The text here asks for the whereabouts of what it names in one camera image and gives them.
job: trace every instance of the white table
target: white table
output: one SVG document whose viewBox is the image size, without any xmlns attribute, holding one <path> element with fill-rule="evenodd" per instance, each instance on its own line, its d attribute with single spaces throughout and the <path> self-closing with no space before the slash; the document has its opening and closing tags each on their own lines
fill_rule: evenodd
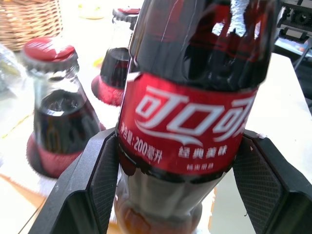
<svg viewBox="0 0 312 234">
<path fill-rule="evenodd" d="M 287 57 L 272 54 L 246 129 L 266 134 L 312 183 L 312 117 Z M 217 187 L 211 234 L 254 234 L 246 213 L 231 170 Z"/>
</svg>

